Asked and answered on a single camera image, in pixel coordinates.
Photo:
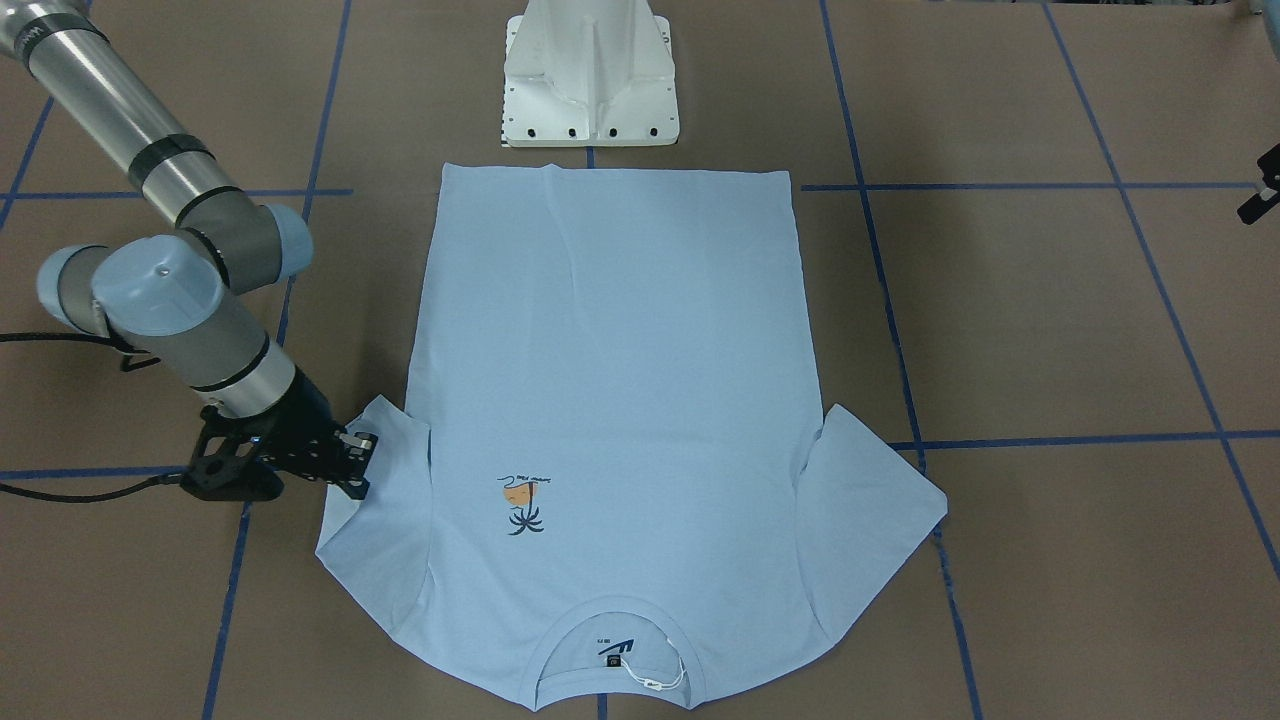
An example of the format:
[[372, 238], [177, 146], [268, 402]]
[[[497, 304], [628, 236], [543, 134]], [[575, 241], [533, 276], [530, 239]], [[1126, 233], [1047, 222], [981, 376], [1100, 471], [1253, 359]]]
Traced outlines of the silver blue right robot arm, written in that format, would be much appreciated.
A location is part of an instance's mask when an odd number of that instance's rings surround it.
[[251, 199], [95, 23], [86, 1], [5, 1], [3, 55], [40, 85], [125, 176], [165, 227], [124, 243], [50, 254], [35, 284], [65, 338], [125, 368], [168, 368], [200, 401], [186, 465], [97, 495], [15, 486], [50, 503], [96, 503], [173, 486], [206, 502], [265, 502], [285, 477], [362, 501], [378, 438], [338, 421], [324, 393], [244, 296], [314, 260], [301, 214]]

